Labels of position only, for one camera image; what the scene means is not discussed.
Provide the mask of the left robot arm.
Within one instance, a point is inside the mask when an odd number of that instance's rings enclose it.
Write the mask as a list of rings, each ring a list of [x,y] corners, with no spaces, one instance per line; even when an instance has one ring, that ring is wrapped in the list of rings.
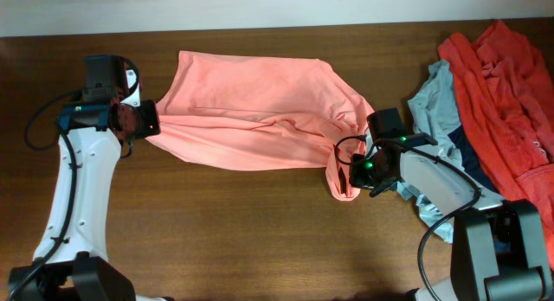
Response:
[[[28,266],[10,271],[10,300],[140,300],[108,262],[106,216],[113,172],[138,139],[160,133],[153,100],[140,98],[129,59],[88,56],[86,84],[61,95],[55,119],[60,168],[48,224]]]

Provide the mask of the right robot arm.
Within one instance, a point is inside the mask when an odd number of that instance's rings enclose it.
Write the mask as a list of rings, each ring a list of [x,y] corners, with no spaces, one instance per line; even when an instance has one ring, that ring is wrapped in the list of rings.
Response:
[[[367,118],[370,148],[351,159],[350,183],[370,196],[407,183],[442,214],[417,249],[424,277],[423,251],[435,230],[454,228],[450,275],[409,292],[410,300],[551,300],[553,278],[536,207],[508,201],[454,166],[426,133],[410,134],[395,108]]]

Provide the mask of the salmon pink shirt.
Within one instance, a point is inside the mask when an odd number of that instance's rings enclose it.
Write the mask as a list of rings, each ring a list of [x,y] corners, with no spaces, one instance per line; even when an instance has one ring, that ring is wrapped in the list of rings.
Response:
[[[373,109],[318,59],[182,51],[148,140],[187,163],[226,170],[325,169],[331,195],[360,191],[344,165],[363,151]]]

